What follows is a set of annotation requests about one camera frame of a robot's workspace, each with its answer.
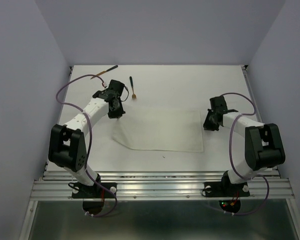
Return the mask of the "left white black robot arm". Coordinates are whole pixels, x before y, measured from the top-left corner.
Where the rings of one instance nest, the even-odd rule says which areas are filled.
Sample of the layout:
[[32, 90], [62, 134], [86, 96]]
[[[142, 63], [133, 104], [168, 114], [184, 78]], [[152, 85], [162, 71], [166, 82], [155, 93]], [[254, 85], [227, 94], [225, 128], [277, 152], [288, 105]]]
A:
[[64, 125], [56, 124], [52, 127], [48, 159], [57, 166], [69, 172], [77, 181], [78, 186], [72, 189], [90, 197], [96, 197], [104, 187], [101, 178], [88, 165], [92, 140], [93, 126], [104, 116], [118, 119], [125, 114], [119, 97], [108, 99], [92, 98], [87, 106], [81, 107], [64, 102], [80, 112]]

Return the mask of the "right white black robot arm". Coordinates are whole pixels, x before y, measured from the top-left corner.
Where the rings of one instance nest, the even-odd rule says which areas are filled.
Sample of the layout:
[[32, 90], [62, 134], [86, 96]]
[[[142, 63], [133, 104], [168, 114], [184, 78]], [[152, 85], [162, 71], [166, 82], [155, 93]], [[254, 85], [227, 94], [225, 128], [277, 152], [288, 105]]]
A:
[[[251, 120], [246, 114], [232, 109], [209, 109], [203, 128], [206, 131], [218, 131], [220, 127], [230, 129], [228, 147], [231, 169], [223, 174], [220, 181], [204, 183], [207, 196], [216, 194], [226, 196], [241, 191], [247, 186], [246, 182], [256, 177], [261, 170], [285, 162], [278, 125]], [[234, 163], [232, 155], [235, 133], [244, 138], [244, 157], [237, 163]]]

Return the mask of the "white cloth napkin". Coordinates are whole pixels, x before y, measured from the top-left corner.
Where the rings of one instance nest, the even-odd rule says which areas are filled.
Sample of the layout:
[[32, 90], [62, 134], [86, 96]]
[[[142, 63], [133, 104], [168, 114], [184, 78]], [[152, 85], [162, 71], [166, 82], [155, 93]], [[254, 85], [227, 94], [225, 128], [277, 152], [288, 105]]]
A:
[[193, 109], [129, 105], [116, 120], [112, 139], [138, 151], [204, 151], [201, 114]]

